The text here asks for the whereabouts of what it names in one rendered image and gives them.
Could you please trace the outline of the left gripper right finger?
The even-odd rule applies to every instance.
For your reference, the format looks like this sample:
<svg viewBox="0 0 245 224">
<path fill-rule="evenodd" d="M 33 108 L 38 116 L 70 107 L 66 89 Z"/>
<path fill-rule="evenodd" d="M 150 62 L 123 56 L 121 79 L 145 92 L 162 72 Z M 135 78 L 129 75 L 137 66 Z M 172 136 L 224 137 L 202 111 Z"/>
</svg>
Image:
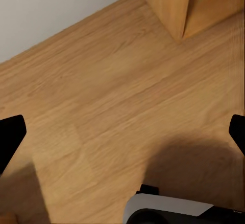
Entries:
<svg viewBox="0 0 245 224">
<path fill-rule="evenodd" d="M 245 156 L 245 117 L 240 115 L 233 115 L 230 126 L 229 134 L 242 151 Z"/>
</svg>

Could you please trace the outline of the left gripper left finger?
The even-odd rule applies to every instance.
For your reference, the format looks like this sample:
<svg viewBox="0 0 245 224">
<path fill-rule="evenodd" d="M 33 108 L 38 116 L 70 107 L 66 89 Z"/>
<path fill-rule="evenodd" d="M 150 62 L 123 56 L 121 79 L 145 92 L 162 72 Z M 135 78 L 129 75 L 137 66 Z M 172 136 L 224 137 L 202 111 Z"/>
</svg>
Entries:
<svg viewBox="0 0 245 224">
<path fill-rule="evenodd" d="M 23 115 L 0 120 L 0 176 L 27 133 Z"/>
</svg>

